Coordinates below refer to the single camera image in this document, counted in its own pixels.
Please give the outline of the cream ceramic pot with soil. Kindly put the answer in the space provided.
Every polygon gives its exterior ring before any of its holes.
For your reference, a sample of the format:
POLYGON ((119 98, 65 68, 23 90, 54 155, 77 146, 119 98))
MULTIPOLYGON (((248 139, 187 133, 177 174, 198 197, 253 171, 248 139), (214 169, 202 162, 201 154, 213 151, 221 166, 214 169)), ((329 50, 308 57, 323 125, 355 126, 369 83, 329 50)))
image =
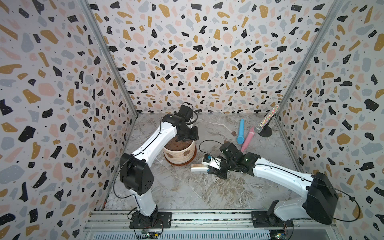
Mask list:
POLYGON ((187 165, 196 157, 196 142, 192 140, 178 141, 177 137, 173 137, 163 148, 163 154, 171 165, 187 165))

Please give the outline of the white scrub brush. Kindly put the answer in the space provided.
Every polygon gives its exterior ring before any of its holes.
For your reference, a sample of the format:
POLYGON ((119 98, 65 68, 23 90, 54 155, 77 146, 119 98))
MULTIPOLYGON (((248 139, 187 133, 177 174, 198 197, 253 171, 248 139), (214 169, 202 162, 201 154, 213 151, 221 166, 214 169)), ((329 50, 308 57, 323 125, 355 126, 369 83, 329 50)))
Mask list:
POLYGON ((207 165, 203 164, 192 164, 191 165, 191 172, 192 173, 207 173, 209 170, 207 165))

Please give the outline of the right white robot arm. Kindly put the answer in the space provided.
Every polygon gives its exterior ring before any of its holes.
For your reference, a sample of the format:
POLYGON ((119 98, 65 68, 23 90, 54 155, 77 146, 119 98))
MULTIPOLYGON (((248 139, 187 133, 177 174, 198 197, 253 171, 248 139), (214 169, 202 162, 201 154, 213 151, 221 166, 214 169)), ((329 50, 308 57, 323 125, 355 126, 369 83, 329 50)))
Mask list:
POLYGON ((247 174, 272 181, 299 195, 289 201, 273 201, 261 224, 277 226, 293 219, 332 224, 339 197, 325 174, 310 175, 290 170, 257 154, 244 154, 233 143, 221 145, 220 152, 218 157, 208 153, 204 155, 202 164, 208 174, 223 180, 227 179, 229 172, 247 174))

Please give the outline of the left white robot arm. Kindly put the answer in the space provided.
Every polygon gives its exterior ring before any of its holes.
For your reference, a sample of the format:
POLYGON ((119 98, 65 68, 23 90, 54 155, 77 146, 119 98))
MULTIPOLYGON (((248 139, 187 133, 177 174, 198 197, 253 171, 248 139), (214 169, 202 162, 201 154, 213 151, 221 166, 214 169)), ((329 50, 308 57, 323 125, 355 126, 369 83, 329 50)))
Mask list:
POLYGON ((120 181, 130 191, 129 197, 135 197, 139 216, 149 219, 157 217, 158 206, 151 193, 154 182, 151 166, 168 142, 176 138, 177 143, 188 143, 182 150, 167 149, 164 153, 168 162, 171 159, 182 160, 181 163, 175 163, 175 166, 186 165, 196 157, 196 141, 199 136, 198 127, 194 124, 197 119, 197 113, 191 109, 165 115, 160 118, 159 127, 142 146, 131 154, 123 154, 120 158, 120 181))

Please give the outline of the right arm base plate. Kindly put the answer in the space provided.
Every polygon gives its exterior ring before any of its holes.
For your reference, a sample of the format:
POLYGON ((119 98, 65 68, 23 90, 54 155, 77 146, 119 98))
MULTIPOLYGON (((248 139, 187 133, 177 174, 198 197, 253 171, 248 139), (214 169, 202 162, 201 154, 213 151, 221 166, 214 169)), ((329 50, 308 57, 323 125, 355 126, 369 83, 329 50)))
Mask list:
POLYGON ((253 211, 251 212, 251 219, 254 228, 283 228, 293 227, 293 221, 282 221, 275 214, 268 214, 267 211, 253 211))

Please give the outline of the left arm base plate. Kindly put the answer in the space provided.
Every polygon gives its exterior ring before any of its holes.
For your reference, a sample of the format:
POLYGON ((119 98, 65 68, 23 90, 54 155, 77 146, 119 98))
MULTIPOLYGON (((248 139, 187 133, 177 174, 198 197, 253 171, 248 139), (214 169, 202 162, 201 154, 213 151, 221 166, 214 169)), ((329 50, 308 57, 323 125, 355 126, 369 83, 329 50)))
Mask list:
POLYGON ((131 216, 130 229, 170 229, 172 223, 172 212, 154 212, 146 217, 138 211, 131 216))

